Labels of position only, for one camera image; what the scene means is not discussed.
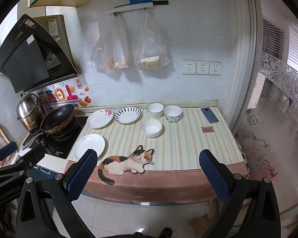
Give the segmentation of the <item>floral white plate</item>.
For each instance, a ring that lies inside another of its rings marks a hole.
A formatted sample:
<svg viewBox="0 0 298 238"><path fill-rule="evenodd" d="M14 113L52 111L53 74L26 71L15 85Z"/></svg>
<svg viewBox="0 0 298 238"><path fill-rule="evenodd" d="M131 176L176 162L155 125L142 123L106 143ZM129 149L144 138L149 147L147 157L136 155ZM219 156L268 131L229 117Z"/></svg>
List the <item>floral white plate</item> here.
<svg viewBox="0 0 298 238"><path fill-rule="evenodd" d="M101 109L94 113L92 113L87 121L86 124L88 127L96 130L101 129L107 126L113 119L113 111L109 109Z"/></svg>

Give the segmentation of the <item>small brown card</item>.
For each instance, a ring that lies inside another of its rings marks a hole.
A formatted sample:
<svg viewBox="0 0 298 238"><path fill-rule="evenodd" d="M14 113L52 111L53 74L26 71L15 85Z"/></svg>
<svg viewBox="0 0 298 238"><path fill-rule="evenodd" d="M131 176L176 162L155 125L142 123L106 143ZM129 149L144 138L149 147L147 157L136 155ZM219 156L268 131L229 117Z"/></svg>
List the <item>small brown card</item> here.
<svg viewBox="0 0 298 238"><path fill-rule="evenodd" d="M213 129L212 126L202 126L201 129L202 129L202 132L203 132L203 133L211 133L211 132L214 132L214 129Z"/></svg>

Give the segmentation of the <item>white bowl blue pattern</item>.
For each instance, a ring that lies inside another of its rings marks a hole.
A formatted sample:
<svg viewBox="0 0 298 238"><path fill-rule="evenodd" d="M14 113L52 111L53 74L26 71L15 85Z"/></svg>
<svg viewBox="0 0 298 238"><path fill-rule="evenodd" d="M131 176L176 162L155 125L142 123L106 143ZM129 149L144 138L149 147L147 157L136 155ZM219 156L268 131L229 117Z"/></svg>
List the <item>white bowl blue pattern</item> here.
<svg viewBox="0 0 298 238"><path fill-rule="evenodd" d="M164 116L169 123L176 123L180 120L182 110L180 107L170 105L164 108Z"/></svg>

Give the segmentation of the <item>stainless steel pot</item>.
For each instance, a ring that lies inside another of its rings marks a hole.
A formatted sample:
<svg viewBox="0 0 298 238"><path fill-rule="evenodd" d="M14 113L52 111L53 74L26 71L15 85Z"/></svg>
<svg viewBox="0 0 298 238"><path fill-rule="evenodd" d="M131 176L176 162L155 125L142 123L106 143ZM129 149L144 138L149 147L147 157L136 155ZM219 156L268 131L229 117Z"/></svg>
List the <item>stainless steel pot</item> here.
<svg viewBox="0 0 298 238"><path fill-rule="evenodd" d="M21 101L16 107L17 119L30 133L40 130L41 123L46 117L43 102L35 94L21 94Z"/></svg>

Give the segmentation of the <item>black striped white plate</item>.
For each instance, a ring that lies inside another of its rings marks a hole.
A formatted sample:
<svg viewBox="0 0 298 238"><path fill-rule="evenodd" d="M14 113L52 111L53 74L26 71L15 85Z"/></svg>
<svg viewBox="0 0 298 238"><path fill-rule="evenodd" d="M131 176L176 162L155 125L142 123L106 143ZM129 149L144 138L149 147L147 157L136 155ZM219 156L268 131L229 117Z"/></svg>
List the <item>black striped white plate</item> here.
<svg viewBox="0 0 298 238"><path fill-rule="evenodd" d="M137 107L129 106L116 112L114 119L122 125L136 122L141 116L141 111Z"/></svg>

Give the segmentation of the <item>wooden rolling pin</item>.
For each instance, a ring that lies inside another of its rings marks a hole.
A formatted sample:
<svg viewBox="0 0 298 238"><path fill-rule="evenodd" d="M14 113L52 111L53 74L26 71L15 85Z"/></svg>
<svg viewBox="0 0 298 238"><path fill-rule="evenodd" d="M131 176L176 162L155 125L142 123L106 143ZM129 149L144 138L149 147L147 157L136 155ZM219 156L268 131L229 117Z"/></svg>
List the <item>wooden rolling pin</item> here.
<svg viewBox="0 0 298 238"><path fill-rule="evenodd" d="M8 138L8 136L6 135L6 133L4 132L4 130L2 129L2 127L0 126L0 135L2 137L2 139L7 143L9 144L11 141L10 139Z"/></svg>

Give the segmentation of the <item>plain white plate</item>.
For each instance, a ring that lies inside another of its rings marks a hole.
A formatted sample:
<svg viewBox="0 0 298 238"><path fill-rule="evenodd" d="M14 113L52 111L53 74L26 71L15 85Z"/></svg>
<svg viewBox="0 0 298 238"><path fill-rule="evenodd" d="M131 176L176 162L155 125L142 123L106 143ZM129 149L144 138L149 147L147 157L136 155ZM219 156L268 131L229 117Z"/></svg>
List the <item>plain white plate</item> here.
<svg viewBox="0 0 298 238"><path fill-rule="evenodd" d="M88 149L92 149L100 156L105 150L105 139L99 134L88 134L74 146L74 158L78 161Z"/></svg>

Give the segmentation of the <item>plain white bowl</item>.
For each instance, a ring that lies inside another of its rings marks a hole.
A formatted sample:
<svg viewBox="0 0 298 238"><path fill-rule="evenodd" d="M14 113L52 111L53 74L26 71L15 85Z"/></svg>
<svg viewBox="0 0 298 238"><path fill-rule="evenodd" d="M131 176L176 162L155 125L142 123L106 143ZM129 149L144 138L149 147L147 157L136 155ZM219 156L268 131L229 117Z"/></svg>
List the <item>plain white bowl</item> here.
<svg viewBox="0 0 298 238"><path fill-rule="evenodd" d="M163 125L156 119L150 119L142 123L141 131L148 138L156 138L160 135Z"/></svg>

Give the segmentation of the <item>white bowl dark rim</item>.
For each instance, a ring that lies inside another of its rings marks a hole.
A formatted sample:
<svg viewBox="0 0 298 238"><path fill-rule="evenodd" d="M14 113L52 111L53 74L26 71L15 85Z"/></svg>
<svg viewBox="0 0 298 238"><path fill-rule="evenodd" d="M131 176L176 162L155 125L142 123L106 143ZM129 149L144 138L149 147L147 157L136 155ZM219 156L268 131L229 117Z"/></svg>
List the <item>white bowl dark rim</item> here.
<svg viewBox="0 0 298 238"><path fill-rule="evenodd" d="M164 108L160 103L152 103L147 106L146 110L151 118L158 119L163 115Z"/></svg>

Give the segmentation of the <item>striped tablecloth with cat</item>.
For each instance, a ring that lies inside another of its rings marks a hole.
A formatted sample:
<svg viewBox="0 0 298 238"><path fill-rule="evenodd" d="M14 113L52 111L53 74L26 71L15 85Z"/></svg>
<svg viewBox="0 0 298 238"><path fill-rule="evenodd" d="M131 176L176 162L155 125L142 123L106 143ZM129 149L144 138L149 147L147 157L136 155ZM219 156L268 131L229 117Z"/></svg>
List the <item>striped tablecloth with cat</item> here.
<svg viewBox="0 0 298 238"><path fill-rule="evenodd" d="M105 128L94 130L84 126L80 137L97 133L106 142L100 155L103 160L111 155L127 156L139 145L154 149L153 163L145 166L142 174L124 173L114 176L114 185L100 180L93 172L85 191L101 199L119 202L202 202L215 198L215 193L199 165L199 154L208 149L231 172L247 177L248 170L240 149L223 116L213 108L218 122L213 131L203 132L209 122L198 107L184 108L176 123L160 118L163 130L156 138L148 138L141 125L150 117L146 110L131 125L112 121Z"/></svg>

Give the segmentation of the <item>right wall socket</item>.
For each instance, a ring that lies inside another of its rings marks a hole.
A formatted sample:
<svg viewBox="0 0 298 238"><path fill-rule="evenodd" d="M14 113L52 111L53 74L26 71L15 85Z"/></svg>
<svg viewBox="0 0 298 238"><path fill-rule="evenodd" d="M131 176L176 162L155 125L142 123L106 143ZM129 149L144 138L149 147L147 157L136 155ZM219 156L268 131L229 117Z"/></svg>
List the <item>right wall socket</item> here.
<svg viewBox="0 0 298 238"><path fill-rule="evenodd" d="M219 76L221 75L221 63L220 62L210 62L209 65L209 75Z"/></svg>

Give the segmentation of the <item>plastic bag with orange food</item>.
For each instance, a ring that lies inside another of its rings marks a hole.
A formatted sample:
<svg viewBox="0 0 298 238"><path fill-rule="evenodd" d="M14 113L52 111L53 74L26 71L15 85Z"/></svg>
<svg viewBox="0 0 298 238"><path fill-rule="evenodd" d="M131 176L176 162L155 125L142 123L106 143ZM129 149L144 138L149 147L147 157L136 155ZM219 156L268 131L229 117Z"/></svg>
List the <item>plastic bag with orange food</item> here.
<svg viewBox="0 0 298 238"><path fill-rule="evenodd" d="M105 32L97 40L89 64L101 70L129 67L129 47L123 19L114 13Z"/></svg>

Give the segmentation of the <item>black range hood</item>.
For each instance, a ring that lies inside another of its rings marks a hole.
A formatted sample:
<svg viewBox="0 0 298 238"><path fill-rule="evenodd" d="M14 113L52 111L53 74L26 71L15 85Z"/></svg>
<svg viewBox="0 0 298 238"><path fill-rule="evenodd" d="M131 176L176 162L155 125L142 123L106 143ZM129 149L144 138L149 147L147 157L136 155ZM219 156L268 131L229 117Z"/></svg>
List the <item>black range hood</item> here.
<svg viewBox="0 0 298 238"><path fill-rule="evenodd" d="M0 73L10 79L16 93L80 74L50 33L27 14L20 17L0 46Z"/></svg>

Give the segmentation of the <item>white wall hook rail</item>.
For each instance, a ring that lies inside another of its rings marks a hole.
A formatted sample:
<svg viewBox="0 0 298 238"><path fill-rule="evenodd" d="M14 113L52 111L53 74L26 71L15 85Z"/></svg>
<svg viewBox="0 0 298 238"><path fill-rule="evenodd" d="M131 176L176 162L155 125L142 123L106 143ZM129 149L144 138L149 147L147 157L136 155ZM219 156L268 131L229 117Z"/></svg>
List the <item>white wall hook rail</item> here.
<svg viewBox="0 0 298 238"><path fill-rule="evenodd" d="M116 7L111 10L107 10L107 11L105 11L105 14L110 15L110 14L115 14L115 13L120 13L120 12L152 8L152 7L153 7L153 2L129 4L129 5L123 5L121 7Z"/></svg>

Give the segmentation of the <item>middle wall socket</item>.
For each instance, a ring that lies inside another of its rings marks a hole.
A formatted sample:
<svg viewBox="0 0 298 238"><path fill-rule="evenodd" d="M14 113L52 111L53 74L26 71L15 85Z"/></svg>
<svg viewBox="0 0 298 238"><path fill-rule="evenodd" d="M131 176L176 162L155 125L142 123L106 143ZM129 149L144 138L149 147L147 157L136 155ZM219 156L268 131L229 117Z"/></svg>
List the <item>middle wall socket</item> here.
<svg viewBox="0 0 298 238"><path fill-rule="evenodd" d="M210 62L197 61L196 62L196 74L197 75L209 75Z"/></svg>

